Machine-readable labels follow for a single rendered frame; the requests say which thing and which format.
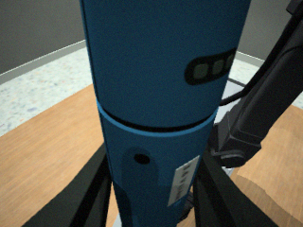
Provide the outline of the grey l-shaped metal bracket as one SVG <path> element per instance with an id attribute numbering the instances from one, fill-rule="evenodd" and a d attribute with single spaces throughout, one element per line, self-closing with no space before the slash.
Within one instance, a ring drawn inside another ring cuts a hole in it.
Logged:
<path id="1" fill-rule="evenodd" d="M 117 214 L 113 227 L 121 227 L 121 220 L 120 220 L 119 214 Z"/>

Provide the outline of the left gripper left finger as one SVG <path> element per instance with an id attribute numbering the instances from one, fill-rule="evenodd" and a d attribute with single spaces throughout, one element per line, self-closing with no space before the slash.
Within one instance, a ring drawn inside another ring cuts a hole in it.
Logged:
<path id="1" fill-rule="evenodd" d="M 21 227 L 106 227 L 111 188 L 103 142 L 74 179 Z"/>

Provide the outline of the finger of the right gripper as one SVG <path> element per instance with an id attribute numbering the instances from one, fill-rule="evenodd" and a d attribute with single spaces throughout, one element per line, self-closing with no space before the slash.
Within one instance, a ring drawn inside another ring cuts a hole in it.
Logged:
<path id="1" fill-rule="evenodd" d="M 182 220 L 184 220 L 185 218 L 187 218 L 188 213 L 189 213 L 189 210 L 186 209 L 186 207 L 184 206 L 184 209 L 183 209 L 183 212 L 182 212 L 182 215 L 181 215 L 181 217 L 183 217 L 183 218 L 180 217 L 181 219 L 179 220 L 179 222 L 181 222 Z"/>

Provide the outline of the blue electric screwdriver barrel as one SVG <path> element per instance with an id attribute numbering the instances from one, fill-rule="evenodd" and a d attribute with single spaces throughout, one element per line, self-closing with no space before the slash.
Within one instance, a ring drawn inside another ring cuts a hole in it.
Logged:
<path id="1" fill-rule="evenodd" d="M 251 0 L 80 0 L 122 227 L 176 227 Z"/>

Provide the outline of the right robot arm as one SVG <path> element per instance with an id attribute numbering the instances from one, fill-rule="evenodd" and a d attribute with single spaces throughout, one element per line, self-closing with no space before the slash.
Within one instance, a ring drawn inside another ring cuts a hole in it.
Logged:
<path id="1" fill-rule="evenodd" d="M 303 92 L 303 19 L 296 19 L 258 81 L 221 122 L 206 148 L 220 166 L 244 166 L 279 117 Z"/>

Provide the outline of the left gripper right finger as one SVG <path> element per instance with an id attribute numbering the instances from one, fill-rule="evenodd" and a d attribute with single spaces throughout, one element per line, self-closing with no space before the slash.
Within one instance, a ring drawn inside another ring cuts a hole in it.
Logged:
<path id="1" fill-rule="evenodd" d="M 239 190 L 206 148 L 192 193 L 196 227 L 279 227 Z"/>

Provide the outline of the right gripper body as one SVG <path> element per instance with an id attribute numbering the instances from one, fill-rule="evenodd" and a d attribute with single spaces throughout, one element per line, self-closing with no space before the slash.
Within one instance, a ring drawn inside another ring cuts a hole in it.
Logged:
<path id="1" fill-rule="evenodd" d="M 190 210 L 193 208 L 193 205 L 190 204 L 190 202 L 188 200 L 193 204 L 193 193 L 191 191 L 188 194 L 187 201 L 185 204 L 186 209 L 188 209 L 190 212 Z"/>

